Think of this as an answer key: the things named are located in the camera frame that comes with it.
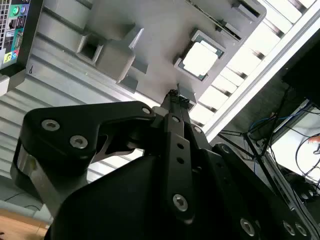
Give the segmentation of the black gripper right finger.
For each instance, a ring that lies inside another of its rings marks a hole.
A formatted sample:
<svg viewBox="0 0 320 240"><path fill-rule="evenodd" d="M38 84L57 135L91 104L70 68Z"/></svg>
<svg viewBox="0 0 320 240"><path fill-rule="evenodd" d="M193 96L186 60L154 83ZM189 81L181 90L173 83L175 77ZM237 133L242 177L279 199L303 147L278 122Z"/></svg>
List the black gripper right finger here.
<svg viewBox="0 0 320 240"><path fill-rule="evenodd" d="M195 218L199 240L313 240L311 224L295 213L293 194L267 177L263 182L226 144L210 145L191 123L189 100L180 98L184 135L190 142Z"/></svg>

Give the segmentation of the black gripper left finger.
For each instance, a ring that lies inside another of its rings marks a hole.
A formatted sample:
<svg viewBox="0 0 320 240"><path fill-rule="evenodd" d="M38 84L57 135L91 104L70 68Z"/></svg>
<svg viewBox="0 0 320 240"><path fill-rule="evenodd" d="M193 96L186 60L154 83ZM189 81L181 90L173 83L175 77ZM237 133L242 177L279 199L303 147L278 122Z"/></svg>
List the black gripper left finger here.
<svg viewBox="0 0 320 240"><path fill-rule="evenodd" d="M183 137L180 98L171 90L160 108L127 101L31 110L22 122L11 176L46 204L54 220L79 189L152 155L162 133Z"/></svg>

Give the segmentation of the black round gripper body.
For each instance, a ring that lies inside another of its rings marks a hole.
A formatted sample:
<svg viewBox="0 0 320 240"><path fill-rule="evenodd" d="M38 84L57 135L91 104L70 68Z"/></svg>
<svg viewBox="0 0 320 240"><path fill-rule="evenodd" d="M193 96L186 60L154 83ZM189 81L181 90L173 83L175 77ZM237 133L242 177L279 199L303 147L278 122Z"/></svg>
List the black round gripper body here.
<svg viewBox="0 0 320 240"><path fill-rule="evenodd" d="M185 125L142 156L77 190L47 240L239 240L240 200L223 158Z"/></svg>

